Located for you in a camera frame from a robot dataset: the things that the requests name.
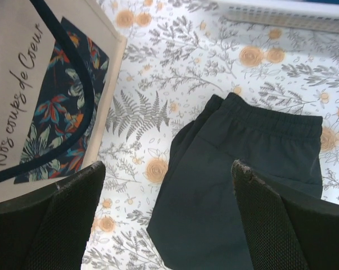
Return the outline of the floral table mat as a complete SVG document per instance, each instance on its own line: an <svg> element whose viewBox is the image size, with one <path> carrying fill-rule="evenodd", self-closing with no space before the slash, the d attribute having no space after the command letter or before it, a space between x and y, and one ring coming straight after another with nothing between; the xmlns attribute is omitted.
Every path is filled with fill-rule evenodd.
<svg viewBox="0 0 339 270"><path fill-rule="evenodd" d="M146 227L174 136L233 92L320 115L324 200L339 204L339 26L231 1L100 1L127 37L98 157L106 179L83 269L164 269Z"/></svg>

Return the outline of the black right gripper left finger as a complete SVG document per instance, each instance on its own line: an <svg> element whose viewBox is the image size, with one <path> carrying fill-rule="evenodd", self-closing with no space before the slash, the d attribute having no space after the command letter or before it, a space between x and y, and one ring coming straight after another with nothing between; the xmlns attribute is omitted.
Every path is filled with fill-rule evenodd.
<svg viewBox="0 0 339 270"><path fill-rule="evenodd" d="M80 269L106 167L0 202L0 269Z"/></svg>

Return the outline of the beige canvas tote bag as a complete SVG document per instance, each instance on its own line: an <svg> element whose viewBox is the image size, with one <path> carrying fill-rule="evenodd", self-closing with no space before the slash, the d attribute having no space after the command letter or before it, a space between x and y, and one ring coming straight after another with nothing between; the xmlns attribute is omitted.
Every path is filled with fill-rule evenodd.
<svg viewBox="0 0 339 270"><path fill-rule="evenodd" d="M94 111L70 149L0 183L0 202L65 178L97 159L126 39L96 1L48 1L82 58ZM62 144L85 115L84 89L73 65L29 1L0 1L0 171Z"/></svg>

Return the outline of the white plastic basket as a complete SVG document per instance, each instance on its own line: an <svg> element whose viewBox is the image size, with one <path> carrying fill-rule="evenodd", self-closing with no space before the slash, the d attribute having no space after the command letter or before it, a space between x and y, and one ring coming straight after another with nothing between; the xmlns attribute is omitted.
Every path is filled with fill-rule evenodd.
<svg viewBox="0 0 339 270"><path fill-rule="evenodd" d="M232 21L339 34L339 4L310 1L217 1Z"/></svg>

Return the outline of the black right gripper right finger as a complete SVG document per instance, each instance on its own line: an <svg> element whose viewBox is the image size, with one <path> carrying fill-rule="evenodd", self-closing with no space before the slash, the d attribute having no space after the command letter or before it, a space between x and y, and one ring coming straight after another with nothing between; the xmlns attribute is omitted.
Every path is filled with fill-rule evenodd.
<svg viewBox="0 0 339 270"><path fill-rule="evenodd" d="M339 269L339 205L232 165L254 269Z"/></svg>

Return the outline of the dark folded shorts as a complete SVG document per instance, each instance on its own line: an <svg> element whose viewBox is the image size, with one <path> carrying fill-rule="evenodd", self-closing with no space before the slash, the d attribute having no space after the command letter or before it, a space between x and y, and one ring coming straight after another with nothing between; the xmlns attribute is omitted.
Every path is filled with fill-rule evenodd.
<svg viewBox="0 0 339 270"><path fill-rule="evenodd" d="M173 139L147 232L171 269L251 269L234 195L240 160L279 183L322 195L320 116L292 115L212 96Z"/></svg>

